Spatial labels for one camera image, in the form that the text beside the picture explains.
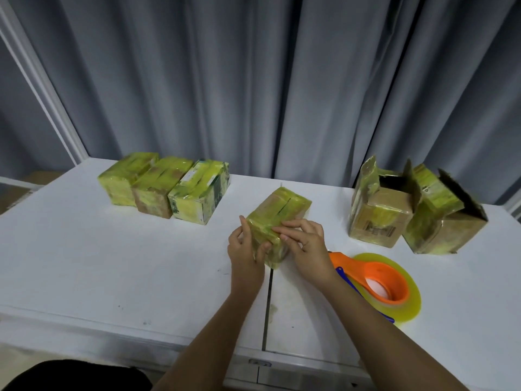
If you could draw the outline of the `person's right hand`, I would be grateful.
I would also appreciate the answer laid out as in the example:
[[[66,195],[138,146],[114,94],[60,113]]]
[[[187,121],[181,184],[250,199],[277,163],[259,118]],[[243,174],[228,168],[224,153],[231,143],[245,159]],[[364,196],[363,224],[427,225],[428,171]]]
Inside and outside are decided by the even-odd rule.
[[[292,253],[302,277],[321,292],[333,282],[337,273],[325,245],[322,225],[307,219],[285,221],[272,227],[280,236],[290,236],[300,242],[303,253]]]

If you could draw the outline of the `person's left hand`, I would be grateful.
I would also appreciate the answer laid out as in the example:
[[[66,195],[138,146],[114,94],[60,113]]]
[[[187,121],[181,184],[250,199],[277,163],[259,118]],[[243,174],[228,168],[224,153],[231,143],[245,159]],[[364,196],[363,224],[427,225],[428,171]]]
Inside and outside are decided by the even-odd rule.
[[[255,299],[264,282],[265,263],[255,262],[257,249],[253,246],[250,224],[242,215],[239,220],[241,225],[229,236],[227,247],[231,261],[231,292]]]

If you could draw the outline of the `person's left forearm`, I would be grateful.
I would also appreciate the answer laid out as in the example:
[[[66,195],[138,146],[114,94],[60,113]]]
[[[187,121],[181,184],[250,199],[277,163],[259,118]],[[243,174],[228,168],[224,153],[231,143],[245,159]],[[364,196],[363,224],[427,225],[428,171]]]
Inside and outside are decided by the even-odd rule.
[[[151,391],[221,390],[264,277],[264,270],[257,275],[232,276],[230,295]]]

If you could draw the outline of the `person's right forearm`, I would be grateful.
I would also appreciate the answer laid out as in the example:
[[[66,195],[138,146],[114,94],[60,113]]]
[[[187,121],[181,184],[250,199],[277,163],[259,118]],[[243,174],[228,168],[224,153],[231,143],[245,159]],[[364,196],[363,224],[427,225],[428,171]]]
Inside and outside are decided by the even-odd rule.
[[[378,391],[469,391],[336,272],[318,289],[342,322]]]

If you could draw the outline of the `taped box with green print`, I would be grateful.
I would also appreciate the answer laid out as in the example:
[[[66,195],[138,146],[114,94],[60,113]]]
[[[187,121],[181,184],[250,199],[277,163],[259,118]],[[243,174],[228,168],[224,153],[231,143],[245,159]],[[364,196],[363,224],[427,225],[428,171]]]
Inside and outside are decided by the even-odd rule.
[[[229,184],[227,162],[199,159],[167,195],[173,217],[206,225]]]

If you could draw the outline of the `open cardboard box, label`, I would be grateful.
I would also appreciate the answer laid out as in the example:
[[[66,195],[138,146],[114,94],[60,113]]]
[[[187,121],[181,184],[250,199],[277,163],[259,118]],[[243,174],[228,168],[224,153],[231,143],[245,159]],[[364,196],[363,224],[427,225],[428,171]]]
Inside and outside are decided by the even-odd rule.
[[[402,172],[378,167],[372,156],[362,165],[348,219],[350,238],[392,248],[418,207],[420,189],[407,160]]]

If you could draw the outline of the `orange tape dispenser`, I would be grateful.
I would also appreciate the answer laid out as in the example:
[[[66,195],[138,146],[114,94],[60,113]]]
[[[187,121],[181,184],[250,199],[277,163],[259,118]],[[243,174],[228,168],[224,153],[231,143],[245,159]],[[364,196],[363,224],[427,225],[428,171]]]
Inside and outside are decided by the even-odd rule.
[[[360,261],[341,252],[328,251],[335,271],[370,305],[379,303],[396,309],[411,295],[406,278],[391,265],[379,261]]]

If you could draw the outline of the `brown taped cardboard box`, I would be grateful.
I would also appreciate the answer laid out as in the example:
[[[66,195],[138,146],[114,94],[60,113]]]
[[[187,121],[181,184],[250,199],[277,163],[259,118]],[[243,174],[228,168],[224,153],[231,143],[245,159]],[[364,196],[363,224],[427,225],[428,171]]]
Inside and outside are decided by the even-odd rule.
[[[160,159],[132,186],[136,208],[143,214],[165,219],[173,216],[168,194],[194,165],[191,159],[168,156]]]

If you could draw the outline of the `yellow tape roll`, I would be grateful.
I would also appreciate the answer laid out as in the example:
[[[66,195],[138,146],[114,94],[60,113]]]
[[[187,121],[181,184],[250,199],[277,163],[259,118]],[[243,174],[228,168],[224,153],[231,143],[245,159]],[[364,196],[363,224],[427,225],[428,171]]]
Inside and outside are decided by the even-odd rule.
[[[371,305],[378,312],[380,312],[389,322],[394,323],[395,325],[399,325],[414,319],[419,314],[421,309],[420,290],[418,289],[413,278],[398,263],[394,262],[388,257],[370,252],[357,254],[352,258],[360,261],[379,261],[387,263],[394,267],[406,278],[411,294],[409,300],[405,304],[399,306],[396,309],[385,307],[384,305],[379,303],[374,303],[373,306]]]

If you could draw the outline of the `open cardboard box, tilted flaps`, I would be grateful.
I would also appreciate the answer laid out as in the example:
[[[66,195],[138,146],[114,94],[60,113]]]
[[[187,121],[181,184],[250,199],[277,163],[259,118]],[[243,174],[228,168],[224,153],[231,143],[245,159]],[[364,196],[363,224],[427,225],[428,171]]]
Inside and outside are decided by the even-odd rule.
[[[413,217],[402,233],[415,254],[456,254],[489,218],[478,203],[448,172],[435,175],[425,164],[405,170],[412,190]]]

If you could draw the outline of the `yellow taped cardboard box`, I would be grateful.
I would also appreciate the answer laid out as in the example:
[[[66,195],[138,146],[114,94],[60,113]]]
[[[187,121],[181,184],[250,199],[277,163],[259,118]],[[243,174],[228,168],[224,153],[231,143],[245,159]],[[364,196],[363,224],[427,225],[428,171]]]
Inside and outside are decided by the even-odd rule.
[[[136,207],[132,185],[160,158],[159,153],[133,152],[117,161],[98,177],[113,205]]]

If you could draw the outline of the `grey curtain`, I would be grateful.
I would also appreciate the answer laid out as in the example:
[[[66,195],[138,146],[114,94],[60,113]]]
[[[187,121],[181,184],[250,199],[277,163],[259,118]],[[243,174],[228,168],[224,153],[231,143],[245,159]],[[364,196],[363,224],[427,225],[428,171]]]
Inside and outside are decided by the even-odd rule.
[[[90,157],[521,190],[521,0],[9,0]],[[0,37],[0,175],[74,164]]]

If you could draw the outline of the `person's black clothing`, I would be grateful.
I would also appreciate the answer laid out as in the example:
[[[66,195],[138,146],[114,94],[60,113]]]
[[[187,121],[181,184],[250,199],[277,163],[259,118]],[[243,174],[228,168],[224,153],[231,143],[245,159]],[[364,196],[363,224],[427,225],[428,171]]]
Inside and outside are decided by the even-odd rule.
[[[44,361],[11,380],[2,391],[151,391],[150,379],[137,368],[80,360]]]

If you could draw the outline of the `white frame post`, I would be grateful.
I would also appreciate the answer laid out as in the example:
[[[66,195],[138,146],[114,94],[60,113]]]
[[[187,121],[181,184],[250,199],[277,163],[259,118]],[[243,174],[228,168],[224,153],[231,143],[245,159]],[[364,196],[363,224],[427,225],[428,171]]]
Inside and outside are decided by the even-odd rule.
[[[9,0],[0,0],[0,37],[74,166],[90,158]]]

